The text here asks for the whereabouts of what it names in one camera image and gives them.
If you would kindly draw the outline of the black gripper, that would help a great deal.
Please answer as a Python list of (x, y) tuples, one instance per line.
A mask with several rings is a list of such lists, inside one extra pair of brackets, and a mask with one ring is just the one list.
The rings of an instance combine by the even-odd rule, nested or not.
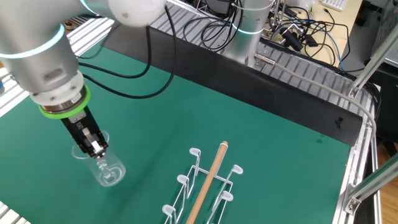
[(87, 106), (76, 115), (61, 121), (82, 153), (94, 159), (105, 156), (109, 144)]

